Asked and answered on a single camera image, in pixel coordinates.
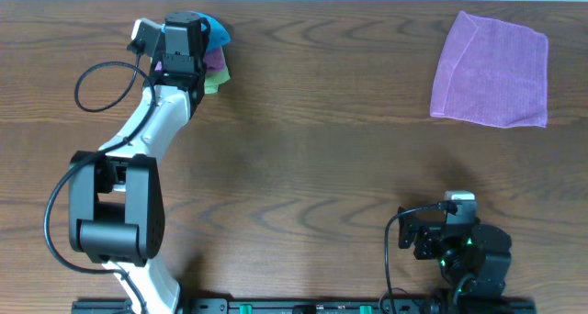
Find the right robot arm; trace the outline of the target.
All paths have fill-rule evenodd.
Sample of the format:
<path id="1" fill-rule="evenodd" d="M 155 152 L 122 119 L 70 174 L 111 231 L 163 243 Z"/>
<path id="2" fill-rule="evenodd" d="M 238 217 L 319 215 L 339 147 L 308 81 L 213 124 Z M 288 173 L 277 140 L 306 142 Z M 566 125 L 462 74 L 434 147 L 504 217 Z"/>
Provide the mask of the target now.
<path id="1" fill-rule="evenodd" d="M 414 247 L 417 260 L 438 262 L 451 286 L 418 304 L 421 313 L 468 313 L 490 309 L 505 289 L 512 239 L 505 231 L 481 223 L 471 192 L 447 191 L 433 205 L 398 208 L 398 246 Z"/>

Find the blue microfiber cloth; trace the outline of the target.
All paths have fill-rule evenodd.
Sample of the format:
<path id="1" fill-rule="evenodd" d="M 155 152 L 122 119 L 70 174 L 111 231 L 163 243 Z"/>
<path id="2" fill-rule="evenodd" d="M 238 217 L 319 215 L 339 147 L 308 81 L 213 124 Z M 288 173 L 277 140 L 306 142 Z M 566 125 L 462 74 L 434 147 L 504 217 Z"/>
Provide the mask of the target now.
<path id="1" fill-rule="evenodd" d="M 162 32 L 165 50 L 170 54 L 195 55 L 220 48 L 231 40 L 218 20 L 195 11 L 167 14 Z"/>

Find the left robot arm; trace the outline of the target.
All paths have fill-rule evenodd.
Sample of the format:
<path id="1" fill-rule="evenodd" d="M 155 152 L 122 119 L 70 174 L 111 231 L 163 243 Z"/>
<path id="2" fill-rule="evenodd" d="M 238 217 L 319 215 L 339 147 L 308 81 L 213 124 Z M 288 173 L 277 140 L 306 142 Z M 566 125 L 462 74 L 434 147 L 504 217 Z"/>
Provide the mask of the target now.
<path id="1" fill-rule="evenodd" d="M 175 313 L 181 288 L 159 251 L 165 215 L 158 165 L 176 133 L 194 116 L 205 95 L 205 54 L 227 43 L 212 17 L 186 11 L 164 23 L 136 20 L 129 51 L 150 58 L 141 77 L 141 102 L 122 129 L 97 151 L 78 151 L 66 175 L 69 240 L 113 274 L 130 296 L 130 313 Z"/>

